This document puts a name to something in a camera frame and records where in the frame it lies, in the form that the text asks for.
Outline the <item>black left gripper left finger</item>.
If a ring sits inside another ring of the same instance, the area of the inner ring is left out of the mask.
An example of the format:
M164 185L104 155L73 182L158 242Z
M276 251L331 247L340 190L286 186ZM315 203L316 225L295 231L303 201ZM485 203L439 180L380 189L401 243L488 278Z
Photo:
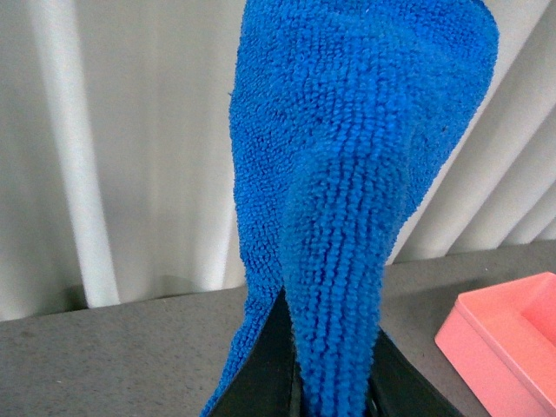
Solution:
M278 294L245 363L211 407L208 415L304 415L302 382L284 290Z

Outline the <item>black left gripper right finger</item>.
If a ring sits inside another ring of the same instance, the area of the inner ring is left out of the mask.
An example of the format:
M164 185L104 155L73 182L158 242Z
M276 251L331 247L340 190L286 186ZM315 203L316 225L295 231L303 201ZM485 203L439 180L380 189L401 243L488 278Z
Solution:
M460 412L384 332L374 346L368 414L380 417L457 417Z

